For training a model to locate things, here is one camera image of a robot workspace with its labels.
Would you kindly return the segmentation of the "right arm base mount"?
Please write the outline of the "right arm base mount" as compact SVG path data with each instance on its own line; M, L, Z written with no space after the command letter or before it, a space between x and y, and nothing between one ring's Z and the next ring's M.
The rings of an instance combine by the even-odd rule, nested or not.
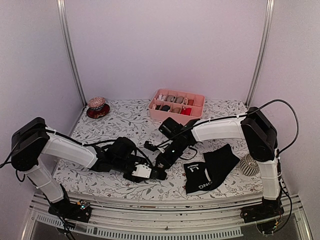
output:
M284 213L281 196L282 195L280 194L276 200L269 200L262 197L261 203L242 207L240 210L240 217L245 223L279 217Z

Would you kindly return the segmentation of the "black underwear beige waistband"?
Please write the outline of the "black underwear beige waistband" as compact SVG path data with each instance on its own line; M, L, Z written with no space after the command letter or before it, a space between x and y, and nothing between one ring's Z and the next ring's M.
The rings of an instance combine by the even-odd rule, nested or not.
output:
M158 160L155 162L155 166L151 168L150 172L150 179L153 180L165 180L167 178L167 173L165 172L165 169L163 168L163 164L159 163Z

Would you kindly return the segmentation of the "pink divided storage box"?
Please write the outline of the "pink divided storage box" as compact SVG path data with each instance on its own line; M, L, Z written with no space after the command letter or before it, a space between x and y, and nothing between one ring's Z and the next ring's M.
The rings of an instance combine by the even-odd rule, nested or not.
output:
M151 119L163 122L172 118L185 125L188 121L203 116L205 97L200 94L159 89L148 105Z

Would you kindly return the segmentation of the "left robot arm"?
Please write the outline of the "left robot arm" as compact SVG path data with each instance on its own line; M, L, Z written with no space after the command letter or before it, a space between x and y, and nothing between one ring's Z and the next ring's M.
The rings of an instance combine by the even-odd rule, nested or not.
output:
M118 167L109 166L106 151L111 149L110 146L78 144L59 136L57 132L45 132L44 136L49 140L40 147L40 153L31 150L36 161L32 170L26 170L29 176L34 177L39 173L39 167L43 165L39 158L49 155L60 159L52 179L68 191L98 197L113 196L115 191L107 184L107 180L116 177Z

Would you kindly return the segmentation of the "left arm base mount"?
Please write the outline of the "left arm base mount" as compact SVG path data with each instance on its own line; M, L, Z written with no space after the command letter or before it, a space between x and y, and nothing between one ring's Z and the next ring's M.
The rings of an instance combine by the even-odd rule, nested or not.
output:
M57 202L49 201L49 205L50 207L48 212L50 214L61 217L62 219L74 220L83 223L89 222L92 213L92 208L89 202L84 200L71 202L67 195Z

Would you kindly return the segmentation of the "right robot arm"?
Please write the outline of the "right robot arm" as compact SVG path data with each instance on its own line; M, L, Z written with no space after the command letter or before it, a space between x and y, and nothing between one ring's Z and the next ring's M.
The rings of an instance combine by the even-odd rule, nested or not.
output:
M158 201L187 201L261 195L262 218L278 210L280 153L277 131L252 107L245 115L198 120L185 127L173 119L159 129L171 139L156 160L169 174L142 197Z

